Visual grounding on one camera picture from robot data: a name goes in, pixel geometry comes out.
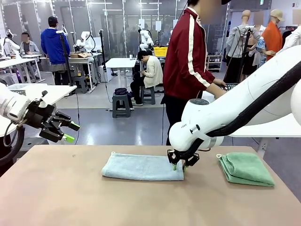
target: blue jacket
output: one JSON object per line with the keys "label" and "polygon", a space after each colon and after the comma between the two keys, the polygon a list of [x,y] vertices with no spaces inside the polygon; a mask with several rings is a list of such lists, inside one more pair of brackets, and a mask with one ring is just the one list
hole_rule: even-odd
{"label": "blue jacket", "polygon": [[[60,34],[56,33],[57,29],[47,28],[41,34],[41,47],[45,54],[48,54],[51,64],[58,65],[65,63],[64,50],[60,40]],[[67,54],[70,54],[70,47],[66,36],[64,36]]]}

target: towel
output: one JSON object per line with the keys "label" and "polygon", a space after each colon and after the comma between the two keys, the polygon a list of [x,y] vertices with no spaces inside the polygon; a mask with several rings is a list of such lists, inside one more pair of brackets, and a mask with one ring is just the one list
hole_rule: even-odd
{"label": "towel", "polygon": [[182,162],[174,166],[164,156],[111,153],[102,175],[110,178],[146,181],[184,180]]}
{"label": "towel", "polygon": [[231,183],[270,187],[275,185],[272,176],[254,153],[229,153],[217,157]]}

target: man in maroon jacket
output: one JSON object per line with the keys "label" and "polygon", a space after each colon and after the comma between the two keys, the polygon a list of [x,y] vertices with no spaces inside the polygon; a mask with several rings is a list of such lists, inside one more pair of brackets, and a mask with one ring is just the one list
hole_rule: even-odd
{"label": "man in maroon jacket", "polygon": [[202,91],[206,90],[215,98],[226,93],[219,87],[226,84],[206,70],[206,32],[201,26],[220,6],[221,0],[188,0],[188,8],[173,30],[163,75],[162,104],[166,105],[169,130],[181,121],[186,103],[201,98]]}

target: maroon track jacket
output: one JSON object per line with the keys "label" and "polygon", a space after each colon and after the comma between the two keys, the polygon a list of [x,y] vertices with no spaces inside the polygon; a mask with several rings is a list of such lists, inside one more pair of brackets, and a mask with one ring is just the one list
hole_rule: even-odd
{"label": "maroon track jacket", "polygon": [[191,8],[184,11],[170,38],[164,66],[163,86],[167,96],[197,98],[215,77],[206,70],[206,32]]}

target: man in blue jacket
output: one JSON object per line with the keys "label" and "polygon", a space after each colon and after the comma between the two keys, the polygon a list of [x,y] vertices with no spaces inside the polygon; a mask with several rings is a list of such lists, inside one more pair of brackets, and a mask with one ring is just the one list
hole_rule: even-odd
{"label": "man in blue jacket", "polygon": [[[48,18],[49,28],[41,34],[41,47],[44,53],[50,60],[50,71],[55,77],[56,85],[68,85],[69,78],[67,73],[67,67],[64,57],[63,46],[60,40],[60,34],[57,34],[58,22],[57,18],[51,16]],[[67,54],[70,54],[70,47],[66,36],[64,36],[65,46]]]}

